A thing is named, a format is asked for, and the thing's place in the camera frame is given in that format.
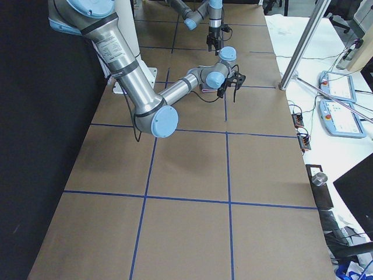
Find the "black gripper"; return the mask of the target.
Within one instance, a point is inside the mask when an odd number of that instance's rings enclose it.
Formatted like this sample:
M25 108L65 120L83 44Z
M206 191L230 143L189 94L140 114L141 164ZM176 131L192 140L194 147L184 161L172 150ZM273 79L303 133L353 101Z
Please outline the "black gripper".
M210 27L208 35L206 37L206 44L208 52L212 52L214 48L214 54L218 55L221 50L221 39L220 39L220 28L219 27Z
M223 98L226 93L227 88L234 87L233 98L236 97L236 92L240 89L243 83L246 80L246 76L239 73L234 72L230 78L224 80L223 84L217 90L217 97Z

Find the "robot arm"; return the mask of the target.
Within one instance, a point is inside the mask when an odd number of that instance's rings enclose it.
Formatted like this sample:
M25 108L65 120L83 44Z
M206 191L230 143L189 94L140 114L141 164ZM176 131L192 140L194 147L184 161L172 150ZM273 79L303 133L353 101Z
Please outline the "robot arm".
M83 36L98 49L112 77L132 101L134 128L158 138L169 137L178 125L178 113L172 107L200 85L217 91L222 98L226 89L239 89L245 76L239 73L236 50L222 47L222 1L203 1L192 10L183 1L167 1L193 30L209 19L207 44L215 48L218 61L212 66L198 66L160 93L149 81L150 71L141 60L130 1L48 1L49 21L58 32Z
M223 1L209 0L202 1L198 9L192 10L184 1L169 0L165 3L173 8L184 20L184 24L189 30L195 29L203 20L209 19L209 30L206 37L208 52L215 49L215 55L219 54L222 48L222 39L220 38L221 26L223 24L222 11Z

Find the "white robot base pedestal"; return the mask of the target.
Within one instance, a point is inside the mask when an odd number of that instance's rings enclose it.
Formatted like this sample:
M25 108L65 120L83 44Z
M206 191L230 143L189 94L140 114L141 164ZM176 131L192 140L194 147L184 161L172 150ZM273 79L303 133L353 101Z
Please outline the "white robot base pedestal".
M154 88L157 68L148 67L147 64L142 60L140 54L140 48L138 43L138 37L135 29L135 22L133 18L133 11L130 0L116 0L114 1L114 10L117 13L118 28L121 31L124 39L129 45L134 57L137 59L140 68L144 72L151 87Z

